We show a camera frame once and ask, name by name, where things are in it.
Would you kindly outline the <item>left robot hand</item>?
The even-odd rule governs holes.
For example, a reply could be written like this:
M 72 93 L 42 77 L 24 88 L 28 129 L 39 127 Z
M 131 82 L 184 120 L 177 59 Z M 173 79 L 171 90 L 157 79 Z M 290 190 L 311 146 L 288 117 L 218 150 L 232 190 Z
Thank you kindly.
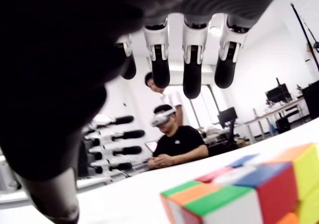
M 143 130 L 131 131 L 102 131 L 110 126 L 128 124 L 134 121 L 132 115 L 122 117 L 109 117 L 105 114 L 96 115 L 93 120 L 83 129 L 83 167 L 79 169 L 80 176 L 96 176 L 106 171 L 119 171 L 124 174 L 132 170 L 131 162 L 112 162 L 109 156 L 138 155 L 142 152 L 140 146 L 119 147 L 114 151 L 107 152 L 106 145 L 126 139 L 139 139 L 145 135 Z

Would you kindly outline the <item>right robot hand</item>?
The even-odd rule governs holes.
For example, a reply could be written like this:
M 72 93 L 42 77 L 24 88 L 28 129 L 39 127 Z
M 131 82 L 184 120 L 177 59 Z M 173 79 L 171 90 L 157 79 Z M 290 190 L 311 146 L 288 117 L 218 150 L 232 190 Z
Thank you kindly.
M 248 31 L 273 0 L 0 0 L 0 148 L 35 208 L 75 224 L 82 129 L 105 84 L 135 75 L 130 35 L 143 30 L 157 87 L 169 84 L 168 15 L 183 22 L 183 91 L 194 99 L 209 22 L 223 13 L 215 82 L 228 88 Z

